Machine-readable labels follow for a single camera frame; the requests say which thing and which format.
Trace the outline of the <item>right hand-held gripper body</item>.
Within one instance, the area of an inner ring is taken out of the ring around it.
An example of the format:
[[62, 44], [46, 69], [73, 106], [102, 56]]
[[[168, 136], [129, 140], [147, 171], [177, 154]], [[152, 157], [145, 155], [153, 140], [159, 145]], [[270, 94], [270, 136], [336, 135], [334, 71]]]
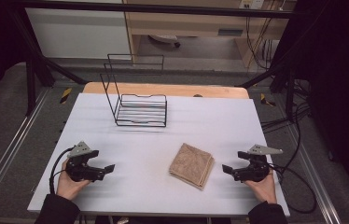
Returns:
[[249, 164], [245, 168], [233, 169], [232, 177], [235, 181], [244, 182], [252, 180], [259, 182], [263, 180], [270, 171], [270, 166], [267, 162], [268, 155], [282, 154], [282, 149], [273, 147], [265, 147], [262, 145], [253, 145], [247, 153], [251, 154]]

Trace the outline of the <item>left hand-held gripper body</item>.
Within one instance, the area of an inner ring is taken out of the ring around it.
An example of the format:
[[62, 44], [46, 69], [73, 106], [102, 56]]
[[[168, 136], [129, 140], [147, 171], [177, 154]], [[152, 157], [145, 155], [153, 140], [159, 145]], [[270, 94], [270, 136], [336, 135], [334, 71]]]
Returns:
[[96, 180], [104, 179], [104, 168], [96, 168], [88, 165], [88, 161], [84, 155], [91, 152], [92, 149], [84, 142], [80, 141], [76, 144], [67, 155], [65, 171], [76, 182], [81, 180]]

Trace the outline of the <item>beige towel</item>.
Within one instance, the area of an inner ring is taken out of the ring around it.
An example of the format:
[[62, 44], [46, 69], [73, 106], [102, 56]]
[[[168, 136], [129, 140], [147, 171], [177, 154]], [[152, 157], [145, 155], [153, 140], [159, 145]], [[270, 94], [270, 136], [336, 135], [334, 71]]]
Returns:
[[203, 190], [213, 168], [212, 154], [184, 143], [179, 148], [170, 167], [174, 177]]

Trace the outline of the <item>person's left hand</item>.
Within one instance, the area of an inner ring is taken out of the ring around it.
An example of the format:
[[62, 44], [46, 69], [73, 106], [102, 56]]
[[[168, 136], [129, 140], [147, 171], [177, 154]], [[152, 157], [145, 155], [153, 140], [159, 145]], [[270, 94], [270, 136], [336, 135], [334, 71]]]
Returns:
[[63, 171], [59, 175], [56, 194], [66, 200], [72, 201], [86, 186], [90, 184], [90, 180], [76, 182], [68, 175], [65, 168], [66, 161], [62, 164]]

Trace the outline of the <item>person's right hand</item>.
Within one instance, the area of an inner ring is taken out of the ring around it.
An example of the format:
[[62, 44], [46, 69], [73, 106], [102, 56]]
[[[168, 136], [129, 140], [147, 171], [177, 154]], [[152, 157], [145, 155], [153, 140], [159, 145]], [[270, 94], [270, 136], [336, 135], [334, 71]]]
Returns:
[[270, 204], [277, 203], [273, 170], [270, 170], [266, 177], [259, 182], [246, 180], [244, 183], [253, 190], [256, 198], [260, 202]]

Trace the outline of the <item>yellow black striped tape marker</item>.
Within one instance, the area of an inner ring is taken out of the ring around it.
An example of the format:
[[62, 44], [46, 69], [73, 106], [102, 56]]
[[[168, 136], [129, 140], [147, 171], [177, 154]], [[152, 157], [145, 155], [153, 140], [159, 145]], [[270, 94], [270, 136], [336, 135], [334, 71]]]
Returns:
[[64, 90], [63, 95], [62, 95], [61, 100], [60, 100], [61, 105], [66, 103], [71, 91], [72, 91], [72, 88], [66, 88]]
[[269, 105], [269, 106], [276, 106], [276, 103], [275, 102], [271, 102], [271, 101], [268, 101], [265, 94], [264, 93], [261, 93], [260, 94], [260, 102], [263, 104], [263, 105]]

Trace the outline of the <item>white cabinet panel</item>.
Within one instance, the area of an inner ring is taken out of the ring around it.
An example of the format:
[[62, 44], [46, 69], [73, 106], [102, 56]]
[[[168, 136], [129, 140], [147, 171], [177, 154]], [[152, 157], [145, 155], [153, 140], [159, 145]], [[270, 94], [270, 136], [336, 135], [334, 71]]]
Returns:
[[27, 8], [46, 57], [105, 59], [129, 54], [125, 17], [119, 12]]

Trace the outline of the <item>office chair wheeled base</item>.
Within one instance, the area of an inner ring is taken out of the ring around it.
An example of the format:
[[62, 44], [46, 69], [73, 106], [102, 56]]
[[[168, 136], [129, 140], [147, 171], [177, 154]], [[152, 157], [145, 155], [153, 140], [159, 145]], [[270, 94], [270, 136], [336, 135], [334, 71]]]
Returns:
[[149, 37], [161, 43], [173, 45], [175, 48], [181, 46], [175, 35], [149, 35]]

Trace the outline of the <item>light wooden desk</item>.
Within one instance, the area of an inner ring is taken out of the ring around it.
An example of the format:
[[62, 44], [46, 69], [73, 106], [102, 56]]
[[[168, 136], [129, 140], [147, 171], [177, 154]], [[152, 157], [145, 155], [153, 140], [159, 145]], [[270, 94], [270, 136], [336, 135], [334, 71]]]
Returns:
[[[239, 8], [241, 0], [122, 0], [124, 4], [166, 5], [188, 7]], [[294, 7], [291, 0], [264, 0], [262, 9], [280, 10], [281, 5]], [[142, 35], [180, 35], [228, 37], [235, 40], [244, 67], [254, 63], [258, 47], [264, 40], [279, 40], [287, 19], [236, 18], [228, 16], [137, 13], [125, 14], [131, 52], [138, 50]]]

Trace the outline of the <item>aluminium floor rail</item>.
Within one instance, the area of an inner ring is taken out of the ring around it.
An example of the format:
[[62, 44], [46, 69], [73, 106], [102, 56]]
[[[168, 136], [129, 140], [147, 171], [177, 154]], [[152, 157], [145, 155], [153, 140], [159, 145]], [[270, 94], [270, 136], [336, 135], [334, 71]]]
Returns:
[[32, 128], [33, 124], [35, 123], [35, 119], [39, 115], [41, 108], [46, 102], [47, 95], [49, 94], [49, 92], [50, 92], [50, 88], [43, 88], [41, 90], [41, 92], [39, 93], [35, 101], [36, 103], [35, 108], [32, 110], [30, 115], [26, 116], [23, 119], [20, 128], [17, 130], [17, 132], [11, 139], [11, 142], [7, 146], [4, 154], [0, 158], [0, 183], [4, 178], [8, 170], [8, 167], [16, 157], [25, 137], [27, 136], [28, 132]]
[[328, 192], [323, 184], [323, 181], [314, 167], [311, 157], [307, 153], [306, 147], [300, 140], [300, 133], [297, 131], [295, 126], [288, 127], [288, 132], [291, 135], [293, 143], [299, 149], [297, 155], [300, 159], [300, 164], [312, 189], [314, 190], [319, 209], [326, 223], [341, 224], [341, 219], [328, 196]]

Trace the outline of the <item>black metal frame strut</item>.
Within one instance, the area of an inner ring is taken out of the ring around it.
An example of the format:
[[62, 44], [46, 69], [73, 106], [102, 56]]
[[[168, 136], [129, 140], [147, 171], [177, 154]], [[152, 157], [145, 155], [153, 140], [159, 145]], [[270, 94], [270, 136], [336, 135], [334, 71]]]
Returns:
[[65, 70], [49, 58], [43, 55], [41, 48], [36, 40], [34, 30], [28, 26], [26, 19], [22, 17], [22, 9], [17, 7], [8, 7], [7, 14], [12, 24], [17, 29], [21, 37], [21, 43], [26, 55], [26, 78], [28, 105], [26, 115], [29, 116], [36, 109], [36, 87], [35, 79], [38, 78], [44, 87], [52, 87], [55, 83], [50, 70], [54, 70], [75, 81], [77, 84], [87, 84], [88, 81]]
[[304, 39], [308, 36], [310, 29], [308, 22], [301, 19], [290, 19], [276, 49], [270, 68], [261, 75], [239, 85], [240, 88], [248, 89], [254, 84], [273, 76], [270, 90], [272, 93], [278, 93], [282, 89], [286, 89], [285, 115], [290, 121], [294, 120], [292, 112], [295, 70], [300, 62]]

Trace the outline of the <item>wall power socket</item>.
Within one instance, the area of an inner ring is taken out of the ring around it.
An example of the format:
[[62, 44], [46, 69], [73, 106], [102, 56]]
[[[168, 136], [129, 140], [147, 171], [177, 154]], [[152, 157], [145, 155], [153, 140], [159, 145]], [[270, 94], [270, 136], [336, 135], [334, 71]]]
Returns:
[[264, 0], [241, 0], [239, 8], [245, 9], [261, 9]]

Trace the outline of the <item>black metal frame crossbar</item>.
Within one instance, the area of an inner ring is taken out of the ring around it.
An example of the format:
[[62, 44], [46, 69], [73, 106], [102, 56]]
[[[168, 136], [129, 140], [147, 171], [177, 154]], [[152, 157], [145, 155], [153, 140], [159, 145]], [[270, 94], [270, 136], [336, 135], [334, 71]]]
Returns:
[[8, 0], [8, 2], [14, 7], [65, 9], [65, 10], [187, 14], [187, 15], [209, 15], [209, 16], [228, 16], [228, 17], [249, 17], [249, 18], [274, 18], [274, 19], [293, 19], [293, 18], [302, 18], [302, 17], [308, 16], [308, 13], [305, 11], [235, 9], [235, 8], [222, 8], [222, 7], [188, 7], [188, 6], [116, 4], [116, 3], [73, 2], [73, 1], [47, 1], [47, 0]]

